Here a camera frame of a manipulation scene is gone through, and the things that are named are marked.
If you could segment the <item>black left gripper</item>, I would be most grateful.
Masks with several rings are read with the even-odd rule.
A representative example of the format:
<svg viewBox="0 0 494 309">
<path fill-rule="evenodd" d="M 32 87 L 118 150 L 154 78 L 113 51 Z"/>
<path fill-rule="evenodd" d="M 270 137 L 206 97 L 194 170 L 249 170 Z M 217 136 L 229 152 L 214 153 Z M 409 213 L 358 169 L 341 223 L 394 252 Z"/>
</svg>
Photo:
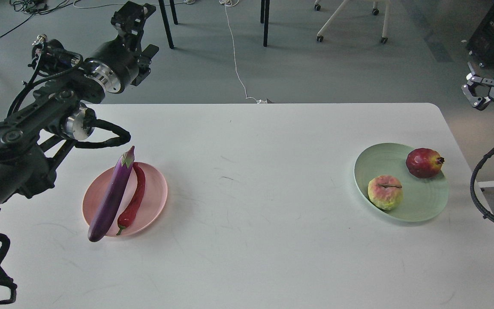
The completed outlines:
<svg viewBox="0 0 494 309">
<path fill-rule="evenodd" d="M 159 52 L 156 45 L 145 50 L 133 50 L 127 45 L 141 45 L 147 19 L 157 6 L 127 1 L 114 12 L 111 24 L 117 31 L 116 39 L 100 45 L 93 57 L 87 59 L 87 77 L 97 82 L 104 92 L 120 94 L 128 86 L 139 86 L 151 74 L 153 57 Z"/>
</svg>

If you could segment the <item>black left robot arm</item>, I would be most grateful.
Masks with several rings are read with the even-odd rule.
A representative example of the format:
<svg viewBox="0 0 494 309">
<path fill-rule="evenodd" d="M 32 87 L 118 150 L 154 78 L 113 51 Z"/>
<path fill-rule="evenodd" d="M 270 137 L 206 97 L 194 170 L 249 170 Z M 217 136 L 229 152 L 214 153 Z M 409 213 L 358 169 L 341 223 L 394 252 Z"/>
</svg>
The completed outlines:
<svg viewBox="0 0 494 309">
<path fill-rule="evenodd" d="M 38 35 L 33 43 L 33 76 L 0 122 L 0 206 L 12 195 L 32 198 L 53 188 L 57 167 L 74 148 L 122 146 L 131 135 L 98 119 L 85 103 L 98 104 L 107 93 L 122 93 L 149 76 L 159 48 L 141 40 L 155 5 L 126 2 L 114 13 L 115 39 L 90 58 L 66 50 L 56 39 Z M 2 268 L 10 248 L 0 233 L 0 305 L 14 303 L 17 285 Z"/>
</svg>

